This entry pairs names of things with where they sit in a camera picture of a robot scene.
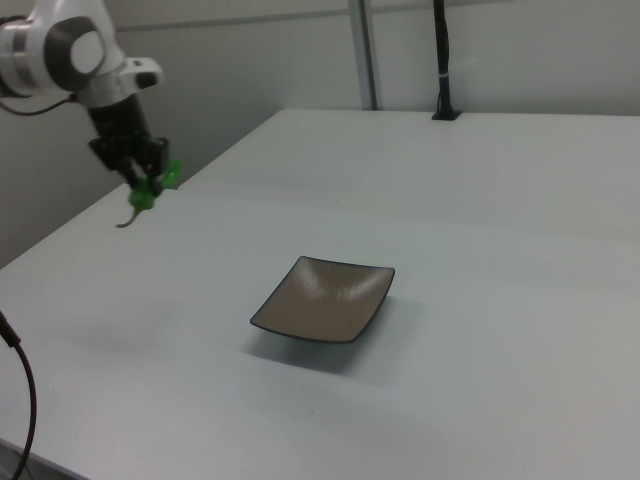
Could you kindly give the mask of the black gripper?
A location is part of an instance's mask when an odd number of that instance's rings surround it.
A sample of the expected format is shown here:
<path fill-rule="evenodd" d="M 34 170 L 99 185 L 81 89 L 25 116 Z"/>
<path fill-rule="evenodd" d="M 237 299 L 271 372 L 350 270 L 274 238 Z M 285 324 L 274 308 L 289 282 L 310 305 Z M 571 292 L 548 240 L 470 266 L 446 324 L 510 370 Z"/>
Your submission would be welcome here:
<path fill-rule="evenodd" d="M 130 189 L 138 186 L 145 169 L 152 195 L 159 196 L 169 166 L 169 141 L 164 137 L 150 141 L 138 96 L 132 94 L 109 106 L 89 108 L 88 114 L 97 132 L 89 146 L 102 163 L 109 170 L 119 169 Z"/>

